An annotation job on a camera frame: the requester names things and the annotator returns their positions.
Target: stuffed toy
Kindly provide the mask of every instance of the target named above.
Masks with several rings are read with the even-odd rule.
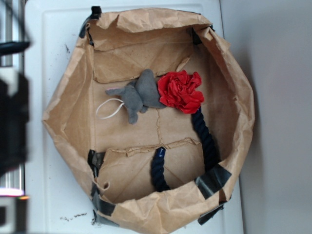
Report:
[[[160,95],[153,71],[150,69],[144,70],[137,80],[131,81],[125,87],[107,89],[105,93],[109,96],[121,96],[128,111],[130,124],[137,122],[138,111],[145,113],[149,107],[159,109],[166,107],[159,102]]]

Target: white string tail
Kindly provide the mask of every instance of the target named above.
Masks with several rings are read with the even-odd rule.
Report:
[[[121,102],[121,104],[118,106],[117,110],[115,110],[115,112],[112,113],[112,114],[109,115],[109,116],[105,116],[105,117],[100,117],[100,116],[98,116],[98,111],[99,111],[99,109],[100,109],[104,104],[106,104],[107,102],[112,101],[112,100],[116,100],[116,101],[120,101],[120,102]],[[118,98],[111,98],[111,99],[108,99],[108,100],[106,100],[105,102],[103,102],[100,106],[98,106],[97,111],[96,111],[96,115],[97,115],[97,117],[98,117],[99,119],[108,119],[108,118],[110,118],[110,117],[113,117],[115,114],[117,114],[117,112],[122,108],[122,106],[123,106],[124,104],[125,104],[125,103],[123,102],[123,100],[120,100],[120,99],[118,99]]]

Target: black object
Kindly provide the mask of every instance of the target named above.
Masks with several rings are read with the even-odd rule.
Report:
[[[99,222],[99,223],[103,223],[103,224],[106,224],[106,225],[119,227],[118,224],[108,220],[105,217],[100,216],[97,213],[97,211],[100,211],[104,215],[111,216],[112,213],[114,212],[115,204],[103,201],[99,197],[98,189],[97,189],[97,186],[95,184],[93,185],[92,196],[93,196],[92,202],[93,202],[93,205],[94,205],[94,207],[96,209],[96,210],[93,210],[94,222]]]
[[[204,225],[209,219],[213,218],[214,215],[216,213],[218,213],[218,211],[221,211],[224,209],[224,205],[223,203],[221,205],[219,205],[217,208],[215,208],[214,210],[206,213],[206,214],[203,214],[199,219],[198,219],[198,223],[200,225]]]
[[[0,206],[0,227],[6,223],[6,207]]]
[[[0,77],[0,176],[26,161],[28,81],[19,74],[18,90],[8,95],[8,84]]]
[[[94,150],[90,150],[88,154],[88,164],[93,171],[93,176],[98,177],[98,171],[103,163],[105,153],[97,153]]]
[[[201,108],[192,114],[192,124],[203,145],[205,171],[208,171],[220,162],[220,158],[215,147],[215,141],[204,121]]]
[[[0,43],[0,57],[25,51],[30,46],[30,42],[6,42]]]
[[[199,45],[203,43],[193,28],[192,28],[192,37],[194,45]]]
[[[209,27],[215,32],[215,29],[214,29],[213,25],[210,25]]]
[[[195,183],[204,198],[208,199],[223,188],[231,175],[232,174],[230,172],[217,164],[209,171],[206,171],[205,174],[197,177],[195,179]]]
[[[164,177],[165,153],[166,153],[165,148],[163,147],[158,148],[152,161],[151,176],[152,182],[157,192],[170,190],[170,187],[168,186]]]
[[[88,21],[89,20],[98,20],[101,17],[101,14],[102,14],[101,7],[93,6],[93,7],[91,7],[91,11],[92,11],[92,14],[82,24],[82,27],[81,27],[81,30],[79,33],[80,38],[84,38],[84,36],[86,35],[86,25],[87,25]]]

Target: mouse ear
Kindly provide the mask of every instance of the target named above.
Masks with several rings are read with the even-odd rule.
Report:
[[[125,91],[125,88],[111,88],[111,89],[107,89],[105,93],[109,96],[112,96],[112,95],[121,96],[124,91]]]

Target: gray wall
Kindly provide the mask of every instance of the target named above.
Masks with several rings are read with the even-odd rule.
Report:
[[[241,173],[246,234],[312,233],[312,1],[221,0],[225,39],[255,93]]]

